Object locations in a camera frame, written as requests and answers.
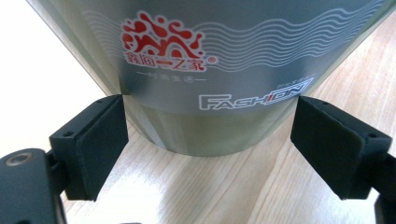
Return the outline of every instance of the screw hole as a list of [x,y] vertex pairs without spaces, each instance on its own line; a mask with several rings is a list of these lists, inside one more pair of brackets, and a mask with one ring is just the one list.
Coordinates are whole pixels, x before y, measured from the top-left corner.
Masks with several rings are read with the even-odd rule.
[[73,135],[73,132],[65,132],[63,134],[64,137],[70,137],[71,135]]
[[375,133],[369,133],[369,137],[371,138],[377,138],[378,136]]
[[33,157],[31,152],[23,152],[15,155],[6,161],[7,166],[17,166],[29,161]]

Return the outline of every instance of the black clamp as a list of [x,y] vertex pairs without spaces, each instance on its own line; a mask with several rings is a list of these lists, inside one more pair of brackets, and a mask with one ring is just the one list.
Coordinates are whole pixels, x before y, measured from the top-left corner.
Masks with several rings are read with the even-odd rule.
[[50,138],[0,160],[0,223],[66,223],[60,194],[95,201],[128,142],[121,95],[98,100]]
[[291,142],[340,199],[367,199],[371,188],[377,223],[396,223],[396,159],[392,139],[341,109],[300,97]]

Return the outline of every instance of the label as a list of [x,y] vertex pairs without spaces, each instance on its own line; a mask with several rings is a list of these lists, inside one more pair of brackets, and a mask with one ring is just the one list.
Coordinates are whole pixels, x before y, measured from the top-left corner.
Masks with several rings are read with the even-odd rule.
[[124,94],[171,113],[226,115],[304,94],[385,0],[77,2]]

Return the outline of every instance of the wooden table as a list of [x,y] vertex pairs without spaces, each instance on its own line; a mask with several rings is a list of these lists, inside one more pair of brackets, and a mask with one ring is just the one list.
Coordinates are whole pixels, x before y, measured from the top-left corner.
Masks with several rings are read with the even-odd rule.
[[[395,53],[393,13],[312,96],[396,136]],[[257,146],[216,158],[163,150],[130,127],[130,143],[97,202],[64,200],[68,221],[375,223],[377,193],[339,200],[290,142],[292,119]]]

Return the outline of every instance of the cylindrical container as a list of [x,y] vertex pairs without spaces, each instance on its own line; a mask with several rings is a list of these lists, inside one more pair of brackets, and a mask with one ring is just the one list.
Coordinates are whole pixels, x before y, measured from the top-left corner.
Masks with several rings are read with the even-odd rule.
[[220,156],[276,129],[395,2],[76,0],[76,8],[119,74],[134,126],[159,147]]

